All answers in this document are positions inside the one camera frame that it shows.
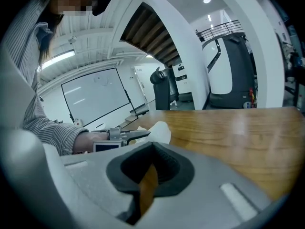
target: wooden slat ceiling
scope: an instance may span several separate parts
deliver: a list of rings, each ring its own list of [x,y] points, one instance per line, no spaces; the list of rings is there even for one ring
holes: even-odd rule
[[[180,59],[170,34],[156,12],[142,3],[129,21],[121,40],[172,67]]]

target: white wall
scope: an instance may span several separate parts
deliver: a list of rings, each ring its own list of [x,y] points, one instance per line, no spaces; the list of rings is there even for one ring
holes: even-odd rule
[[[228,94],[232,91],[232,72],[227,49],[222,38],[218,39],[221,54],[214,67],[209,72],[211,92],[213,94]],[[218,50],[216,42],[210,42],[203,49],[203,57],[206,67],[212,62]]]
[[[164,64],[160,62],[156,63],[138,63],[132,66],[137,71],[137,77],[139,78],[140,82],[144,84],[144,93],[146,100],[151,102],[155,100],[155,94],[153,89],[153,84],[150,81],[152,73],[156,71],[156,69],[160,67],[160,71],[165,69]]]
[[[224,12],[230,18],[231,21],[238,20],[238,18],[236,17],[236,15],[232,12],[232,10],[230,8],[224,9]]]
[[[139,83],[134,75],[134,71],[130,65],[120,65],[116,67],[121,78],[122,84],[127,91],[130,100],[134,106],[137,108],[145,103],[143,93],[140,89]]]
[[[288,30],[271,1],[263,0],[260,4],[266,13],[270,23],[272,24],[274,31],[280,36],[283,42],[291,44]]]
[[[256,0],[224,0],[251,42],[257,70],[258,108],[282,107],[284,64],[273,27]]]
[[[175,78],[181,77],[183,75],[186,75],[186,71],[184,70],[178,70],[180,66],[184,66],[183,63],[173,65],[173,73],[175,75]],[[176,85],[178,88],[178,93],[179,94],[187,94],[191,92],[190,84],[188,79],[176,81]]]
[[[213,26],[221,24],[221,11],[215,11],[210,13],[210,17],[212,21],[209,21],[208,19],[208,14],[202,16],[201,18],[195,20],[194,22],[191,23],[191,26],[193,27],[194,30],[198,30],[199,32],[210,29],[211,24]]]
[[[53,89],[50,93],[42,96],[43,102],[41,105],[46,116],[50,120],[63,121],[64,123],[73,124],[70,119],[70,112],[63,96],[61,87]]]
[[[117,66],[119,76],[121,78],[122,84],[131,99],[134,108],[145,103],[144,96],[141,92],[140,86],[134,77],[133,70],[130,65],[120,65]],[[64,123],[73,124],[70,119],[70,112],[65,102],[61,87],[57,87],[49,92],[47,95],[42,96],[44,102],[42,106],[46,116],[51,120],[63,121]],[[107,128],[113,128],[125,121],[125,118],[129,117],[130,111],[132,110],[132,105],[128,104],[112,113],[94,121],[93,123],[87,125],[90,131],[95,130],[95,128],[105,123]]]
[[[176,45],[189,79],[195,109],[202,109],[209,93],[201,43],[194,29],[167,0],[145,0],[158,14]]]

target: white door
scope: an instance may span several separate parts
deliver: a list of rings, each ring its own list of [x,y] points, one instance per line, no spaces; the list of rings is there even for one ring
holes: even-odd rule
[[[135,66],[137,77],[141,83],[142,89],[144,91],[145,98],[147,102],[155,100],[153,84],[151,83],[151,75],[156,71],[158,66],[155,65],[144,65]]]

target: white column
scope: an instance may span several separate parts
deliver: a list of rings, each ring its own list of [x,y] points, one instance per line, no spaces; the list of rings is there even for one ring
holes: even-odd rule
[[[258,80],[257,107],[282,107],[284,65],[280,45],[269,19],[256,0],[224,1],[237,16],[251,42]]]
[[[202,58],[202,46],[194,29],[167,0],[145,2],[155,10],[171,35],[186,70],[195,109],[202,109],[209,93],[209,82]]]

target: ceiling beam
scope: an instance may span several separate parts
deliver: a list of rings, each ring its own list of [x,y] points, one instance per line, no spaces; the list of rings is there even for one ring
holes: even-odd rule
[[[169,62],[171,59],[177,57],[179,55],[178,51],[174,51],[173,53],[171,53],[170,55],[168,55],[165,59],[164,62],[167,63]]]
[[[131,41],[136,32],[139,30],[141,25],[147,20],[147,17],[149,16],[150,11],[147,9],[144,9],[140,16],[132,23],[132,27],[130,28],[129,32],[126,35],[126,40]]]
[[[170,54],[172,51],[176,50],[176,45],[173,44],[172,46],[170,46],[169,48],[165,49],[162,51],[161,54],[158,55],[158,57],[160,59],[164,58],[165,56],[167,56],[168,54]]]
[[[143,23],[143,25],[139,28],[139,30],[136,32],[132,39],[133,44],[138,44],[141,39],[144,37],[145,34],[147,34],[150,29],[152,28],[152,25],[154,25],[157,18],[156,13],[152,13],[152,15]]]
[[[128,42],[113,42],[112,46],[114,48],[131,48],[131,47],[134,47],[133,45],[131,45]]]
[[[130,19],[134,15],[134,12],[139,8],[143,0],[120,0],[118,5],[118,11],[116,11],[116,26],[114,35],[112,37],[113,42],[119,42]]]
[[[165,29],[158,37],[156,37],[155,40],[153,40],[148,46],[146,51],[150,52],[152,49],[154,49],[154,47],[156,47],[160,42],[162,42],[162,40],[164,39],[164,37],[166,37],[168,35],[168,31],[167,29]]]
[[[156,24],[154,28],[148,32],[144,39],[140,42],[140,48],[145,48],[162,27],[164,27],[163,22],[159,21],[158,24]]]
[[[69,39],[72,38],[72,36],[76,36],[77,39],[86,39],[89,37],[98,37],[98,36],[105,36],[105,35],[111,35],[113,32],[113,28],[97,28],[97,29],[90,29],[90,30],[82,30],[77,31],[74,33],[70,33],[67,35],[63,35],[57,38],[54,38],[51,48],[58,48],[62,45],[65,45],[68,42]]]
[[[159,45],[153,52],[153,55],[157,55],[159,52],[163,51],[169,44],[173,42],[172,38],[170,37],[166,41],[164,41],[161,45]]]
[[[166,63],[166,65],[167,66],[173,66],[173,64],[175,63],[175,61],[177,60],[177,59],[180,59],[180,56],[177,56],[177,57],[175,57],[175,58],[173,58],[171,61],[169,61],[168,63]]]

